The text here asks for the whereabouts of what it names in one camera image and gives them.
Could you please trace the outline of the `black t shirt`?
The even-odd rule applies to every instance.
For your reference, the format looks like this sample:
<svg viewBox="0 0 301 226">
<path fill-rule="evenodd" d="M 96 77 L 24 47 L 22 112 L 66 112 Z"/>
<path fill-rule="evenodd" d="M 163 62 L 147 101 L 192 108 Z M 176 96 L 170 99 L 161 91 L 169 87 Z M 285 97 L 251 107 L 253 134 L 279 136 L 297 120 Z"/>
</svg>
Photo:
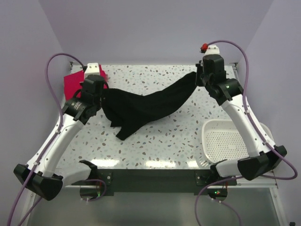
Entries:
<svg viewBox="0 0 301 226">
<path fill-rule="evenodd" d="M 149 122 L 177 111 L 196 89 L 196 73 L 190 72 L 167 88 L 146 96 L 120 89 L 105 89 L 102 109 L 111 127 L 120 127 L 116 137 L 125 140 Z"/>
</svg>

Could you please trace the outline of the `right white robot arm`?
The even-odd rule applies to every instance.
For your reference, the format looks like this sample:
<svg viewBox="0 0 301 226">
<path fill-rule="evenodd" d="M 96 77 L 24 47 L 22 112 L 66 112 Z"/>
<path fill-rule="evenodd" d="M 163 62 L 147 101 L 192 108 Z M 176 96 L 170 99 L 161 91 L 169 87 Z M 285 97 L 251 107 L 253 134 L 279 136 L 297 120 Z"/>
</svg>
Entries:
<svg viewBox="0 0 301 226">
<path fill-rule="evenodd" d="M 287 150 L 284 146 L 277 146 L 265 135 L 263 141 L 251 124 L 243 104 L 243 88 L 236 79 L 226 77 L 224 59 L 218 55 L 206 55 L 197 67 L 196 84 L 205 87 L 210 97 L 228 114 L 240 133 L 248 155 L 242 159 L 223 160 L 213 164 L 210 169 L 210 181 L 220 185 L 230 176 L 243 176 L 253 180 L 278 166 L 281 157 L 285 157 Z"/>
</svg>

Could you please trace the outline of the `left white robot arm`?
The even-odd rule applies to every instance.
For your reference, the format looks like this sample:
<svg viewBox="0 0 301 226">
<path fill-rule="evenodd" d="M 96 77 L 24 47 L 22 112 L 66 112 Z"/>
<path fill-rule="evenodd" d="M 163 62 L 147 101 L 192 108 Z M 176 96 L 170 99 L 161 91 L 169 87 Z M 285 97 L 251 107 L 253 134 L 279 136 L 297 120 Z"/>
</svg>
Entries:
<svg viewBox="0 0 301 226">
<path fill-rule="evenodd" d="M 80 97 L 69 99 L 63 117 L 51 131 L 43 146 L 25 165 L 18 164 L 14 174 L 30 191 L 43 199 L 54 199 L 61 189 L 78 181 L 92 185 L 97 181 L 97 167 L 81 160 L 69 169 L 56 167 L 69 143 L 101 108 L 103 87 L 107 83 L 100 75 L 89 75 L 80 84 Z"/>
</svg>

